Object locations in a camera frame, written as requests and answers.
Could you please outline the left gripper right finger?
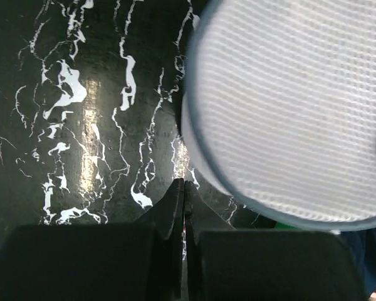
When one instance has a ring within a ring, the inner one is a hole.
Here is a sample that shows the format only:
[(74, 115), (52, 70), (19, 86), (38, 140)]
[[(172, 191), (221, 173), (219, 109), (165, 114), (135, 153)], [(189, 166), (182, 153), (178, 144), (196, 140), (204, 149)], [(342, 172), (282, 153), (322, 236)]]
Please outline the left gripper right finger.
[(198, 245), (199, 236), (203, 231), (235, 230), (203, 201), (191, 181), (184, 183), (184, 207), (187, 246)]

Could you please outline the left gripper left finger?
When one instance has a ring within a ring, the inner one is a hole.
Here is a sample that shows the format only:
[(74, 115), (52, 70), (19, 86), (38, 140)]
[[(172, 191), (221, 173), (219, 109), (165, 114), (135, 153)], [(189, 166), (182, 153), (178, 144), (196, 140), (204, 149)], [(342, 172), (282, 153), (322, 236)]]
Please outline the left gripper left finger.
[(163, 195), (137, 223), (155, 226), (163, 240), (181, 240), (184, 224), (184, 180), (174, 179)]

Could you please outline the white mesh laundry bag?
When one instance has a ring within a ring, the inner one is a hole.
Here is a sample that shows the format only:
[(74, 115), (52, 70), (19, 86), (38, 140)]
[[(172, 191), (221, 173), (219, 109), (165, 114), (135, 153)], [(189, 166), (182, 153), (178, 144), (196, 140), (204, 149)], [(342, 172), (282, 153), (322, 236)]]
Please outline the white mesh laundry bag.
[(303, 229), (376, 227), (376, 1), (210, 1), (189, 40), (195, 168)]

